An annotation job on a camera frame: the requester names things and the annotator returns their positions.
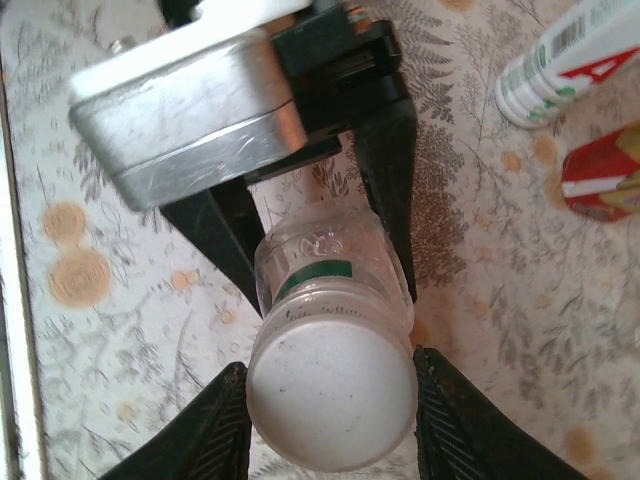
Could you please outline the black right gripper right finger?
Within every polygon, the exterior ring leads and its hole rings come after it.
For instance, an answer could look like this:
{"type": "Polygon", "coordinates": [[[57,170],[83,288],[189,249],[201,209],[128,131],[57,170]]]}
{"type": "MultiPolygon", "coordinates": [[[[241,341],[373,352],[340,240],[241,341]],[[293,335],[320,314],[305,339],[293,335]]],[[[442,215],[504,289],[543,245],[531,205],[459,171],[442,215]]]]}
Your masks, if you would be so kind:
{"type": "Polygon", "coordinates": [[[442,353],[418,346],[417,460],[422,479],[583,479],[519,428],[442,353]]]}

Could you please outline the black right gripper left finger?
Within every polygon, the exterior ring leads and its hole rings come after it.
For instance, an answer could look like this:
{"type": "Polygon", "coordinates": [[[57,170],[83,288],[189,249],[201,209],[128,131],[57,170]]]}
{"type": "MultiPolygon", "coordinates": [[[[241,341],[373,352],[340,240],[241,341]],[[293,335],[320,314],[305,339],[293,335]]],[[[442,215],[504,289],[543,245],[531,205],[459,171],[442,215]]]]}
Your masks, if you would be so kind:
{"type": "Polygon", "coordinates": [[[226,366],[157,435],[101,478],[246,480],[251,447],[246,377],[243,363],[226,366]]]}

